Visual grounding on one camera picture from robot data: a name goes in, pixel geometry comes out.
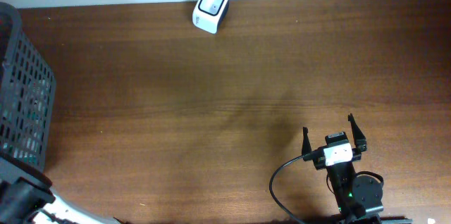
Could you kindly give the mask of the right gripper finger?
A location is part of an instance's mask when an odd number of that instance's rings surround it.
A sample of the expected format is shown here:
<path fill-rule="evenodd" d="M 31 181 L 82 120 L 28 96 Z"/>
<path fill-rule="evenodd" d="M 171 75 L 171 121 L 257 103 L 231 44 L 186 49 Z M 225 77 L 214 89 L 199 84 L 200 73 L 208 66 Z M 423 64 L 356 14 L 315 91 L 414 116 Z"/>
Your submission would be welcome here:
<path fill-rule="evenodd" d="M 366 137 L 357 125 L 352 113 L 348 115 L 348 121 L 350 122 L 352 134 L 354 138 L 354 145 L 360 152 L 367 150 Z"/>
<path fill-rule="evenodd" d="M 304 161 L 310 161 L 310 157 L 311 157 L 311 144 L 309 141 L 309 136 L 308 136 L 308 128 L 307 127 L 303 127 L 302 128 L 302 136 L 303 136 L 303 140 L 302 140 L 302 156 L 303 156 L 303 160 Z"/>

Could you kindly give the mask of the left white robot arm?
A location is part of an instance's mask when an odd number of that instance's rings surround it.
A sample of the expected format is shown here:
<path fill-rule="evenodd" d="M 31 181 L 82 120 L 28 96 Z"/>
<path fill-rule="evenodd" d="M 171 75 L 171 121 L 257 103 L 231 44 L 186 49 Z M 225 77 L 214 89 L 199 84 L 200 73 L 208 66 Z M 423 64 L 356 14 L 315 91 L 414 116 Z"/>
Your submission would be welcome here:
<path fill-rule="evenodd" d="M 2 223 L 120 223 L 64 200 L 37 169 L 1 154 Z"/>

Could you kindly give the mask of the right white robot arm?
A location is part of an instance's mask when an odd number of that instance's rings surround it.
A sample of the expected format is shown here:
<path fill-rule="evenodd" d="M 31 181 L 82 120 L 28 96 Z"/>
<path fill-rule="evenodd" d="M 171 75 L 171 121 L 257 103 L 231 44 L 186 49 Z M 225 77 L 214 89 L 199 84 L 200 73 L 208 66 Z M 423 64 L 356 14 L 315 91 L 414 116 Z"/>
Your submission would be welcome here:
<path fill-rule="evenodd" d="M 340 214 L 332 223 L 412 223 L 405 217 L 382 218 L 384 179 L 370 171 L 357 172 L 354 162 L 367 150 L 367 140 L 354 116 L 347 117 L 354 145 L 345 132 L 325 136 L 326 144 L 313 150 L 307 127 L 302 128 L 302 159 L 312 161 L 315 169 L 327 171 L 326 183 L 334 194 Z"/>

